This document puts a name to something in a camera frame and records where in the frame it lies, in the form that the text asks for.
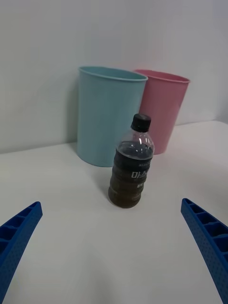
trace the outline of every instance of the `white surface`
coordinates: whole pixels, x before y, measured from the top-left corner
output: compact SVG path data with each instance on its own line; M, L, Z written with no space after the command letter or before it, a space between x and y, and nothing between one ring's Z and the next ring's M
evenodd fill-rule
M0 152L74 141L77 68L191 79L177 123L227 120L227 0L1 0Z
M111 168L73 145L0 156L0 223L36 200L39 222L4 304L221 304L181 215L188 197L228 224L228 125L178 126L139 204L106 198Z

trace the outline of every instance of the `bucket rim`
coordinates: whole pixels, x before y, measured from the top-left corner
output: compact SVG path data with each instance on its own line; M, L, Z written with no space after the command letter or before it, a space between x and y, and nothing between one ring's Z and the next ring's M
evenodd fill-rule
M182 76L179 76L176 74L154 71L154 70L147 70L147 69L136 69L135 71L137 73L147 76L148 78L158 79L161 81L183 83L183 84L190 83L190 80L188 78L185 78L185 77L182 77Z
M113 70L113 71L119 71L119 72L125 72L130 75L138 75L140 78L134 79L134 78L122 78L122 77L116 77L116 76L106 76L102 75L96 72L86 71L86 68L102 68L104 70ZM105 78L105 79L111 79L111 80L118 80L118 81L127 81L127 82L145 82L148 80L148 77L144 74L138 73L137 71L128 71L124 69L114 68L114 67L105 67L105 66L81 66L78 68L78 70L82 73L89 74L92 76Z

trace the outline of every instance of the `white table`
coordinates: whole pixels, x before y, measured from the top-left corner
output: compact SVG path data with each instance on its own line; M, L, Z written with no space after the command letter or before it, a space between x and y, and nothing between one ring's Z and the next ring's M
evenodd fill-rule
M74 148L0 155L0 223L36 200L44 213L4 304L221 304L180 212L187 197L228 224L228 125L176 127L133 209Z

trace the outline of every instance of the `plastic bucket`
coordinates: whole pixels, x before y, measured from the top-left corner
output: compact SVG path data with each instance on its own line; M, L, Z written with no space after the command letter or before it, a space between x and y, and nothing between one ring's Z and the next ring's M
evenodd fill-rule
M112 167L115 148L138 113L147 77L120 69L79 68L78 156Z
M148 76L140 113L151 117L149 134L155 154L165 152L190 80L181 76L136 70Z

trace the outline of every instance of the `light blue bucket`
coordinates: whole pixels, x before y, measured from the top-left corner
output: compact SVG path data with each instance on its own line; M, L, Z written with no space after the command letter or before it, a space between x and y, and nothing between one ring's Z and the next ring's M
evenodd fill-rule
M112 167L116 145L138 113L147 77L120 69L79 68L78 156Z

